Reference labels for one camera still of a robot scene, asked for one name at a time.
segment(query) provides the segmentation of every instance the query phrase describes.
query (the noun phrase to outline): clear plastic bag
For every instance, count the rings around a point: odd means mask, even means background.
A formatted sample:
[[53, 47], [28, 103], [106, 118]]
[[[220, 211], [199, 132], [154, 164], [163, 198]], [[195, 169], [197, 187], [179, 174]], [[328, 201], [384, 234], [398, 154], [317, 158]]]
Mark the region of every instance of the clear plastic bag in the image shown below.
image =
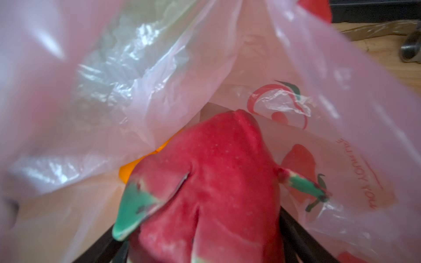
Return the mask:
[[[46, 128], [66, 107], [78, 64], [91, 51], [123, 0], [19, 0], [0, 4], [0, 167], [18, 154], [35, 154]], [[26, 196], [26, 183], [3, 183]], [[45, 176], [49, 182], [54, 178]]]
[[210, 101], [202, 116], [260, 115], [275, 160], [323, 180], [330, 202], [282, 188], [282, 205], [334, 256], [416, 262], [419, 97], [293, 0], [170, 2], [126, 8], [65, 116], [11, 172], [37, 193], [61, 188], [155, 150]]

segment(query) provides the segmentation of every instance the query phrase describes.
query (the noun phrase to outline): wooden floor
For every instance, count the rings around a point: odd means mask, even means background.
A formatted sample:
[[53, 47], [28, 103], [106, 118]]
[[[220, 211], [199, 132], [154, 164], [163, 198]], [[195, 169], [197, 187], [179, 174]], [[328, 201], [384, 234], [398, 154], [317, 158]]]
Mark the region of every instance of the wooden floor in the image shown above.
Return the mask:
[[[339, 31], [364, 25], [368, 24], [333, 24]], [[403, 63], [398, 56], [399, 48], [405, 39], [405, 36], [384, 36], [354, 41], [354, 44], [362, 50], [365, 50], [367, 54], [383, 65], [408, 88], [413, 89], [421, 95], [421, 64]]]

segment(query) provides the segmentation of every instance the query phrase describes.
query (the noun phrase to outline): pink plastic bag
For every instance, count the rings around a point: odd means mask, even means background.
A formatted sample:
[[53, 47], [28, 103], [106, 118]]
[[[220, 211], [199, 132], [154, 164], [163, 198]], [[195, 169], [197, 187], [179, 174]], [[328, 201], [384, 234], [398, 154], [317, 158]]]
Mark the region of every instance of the pink plastic bag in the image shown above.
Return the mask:
[[[0, 3], [2, 180], [18, 154], [37, 152], [37, 142], [46, 128], [68, 105], [79, 63], [123, 3], [123, 0]], [[27, 189], [32, 188], [31, 183], [28, 188], [15, 184], [6, 181], [2, 188], [17, 198], [28, 195]]]
[[323, 181], [330, 202], [282, 188], [282, 205], [334, 256], [421, 257], [418, 96], [293, 0], [131, 5], [87, 57], [65, 116], [13, 174], [45, 193], [118, 168], [210, 101], [218, 106], [202, 118], [260, 115], [275, 160]]

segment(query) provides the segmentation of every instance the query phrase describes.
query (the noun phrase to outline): black metal frame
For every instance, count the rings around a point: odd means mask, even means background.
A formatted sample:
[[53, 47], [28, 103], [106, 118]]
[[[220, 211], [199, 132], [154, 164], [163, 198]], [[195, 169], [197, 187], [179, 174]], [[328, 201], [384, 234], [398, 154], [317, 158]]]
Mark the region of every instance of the black metal frame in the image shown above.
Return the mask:
[[421, 19], [421, 0], [330, 0], [333, 23]]
[[[339, 263], [285, 209], [281, 208], [279, 226], [284, 242], [286, 263]], [[128, 241], [115, 241], [112, 226], [73, 263], [125, 263]]]

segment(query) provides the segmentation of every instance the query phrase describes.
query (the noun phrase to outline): printed apple logo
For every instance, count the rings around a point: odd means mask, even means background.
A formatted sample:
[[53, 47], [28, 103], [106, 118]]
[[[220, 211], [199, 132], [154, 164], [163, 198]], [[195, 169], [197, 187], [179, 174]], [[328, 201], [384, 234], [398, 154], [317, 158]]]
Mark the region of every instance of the printed apple logo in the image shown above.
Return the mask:
[[[316, 162], [314, 161], [313, 155], [309, 150], [307, 150], [306, 147], [300, 144], [294, 145], [282, 161], [281, 167], [291, 169], [307, 177], [313, 182], [317, 181], [317, 183], [322, 188], [327, 190], [326, 183], [323, 180], [324, 175], [319, 173], [316, 176]], [[306, 207], [306, 212], [310, 212], [319, 204], [319, 200], [309, 194], [300, 192], [293, 188], [289, 188], [288, 190], [300, 205], [303, 204], [307, 199], [312, 201], [312, 203]]]
[[[307, 118], [307, 115], [305, 115], [303, 108], [297, 103], [301, 99], [300, 90], [294, 84], [284, 82], [284, 81], [278, 81], [278, 80], [276, 80], [276, 82], [279, 82], [282, 85], [268, 84], [254, 91], [248, 98], [247, 110], [252, 114], [259, 115], [257, 112], [254, 111], [254, 105], [263, 94], [271, 90], [285, 90], [288, 92], [289, 97], [293, 101], [294, 107], [303, 113], [302, 114], [304, 116], [303, 130], [305, 130], [307, 128], [308, 118]], [[282, 124], [288, 125], [289, 123], [288, 118], [283, 112], [274, 112], [271, 118], [272, 120], [282, 123]]]

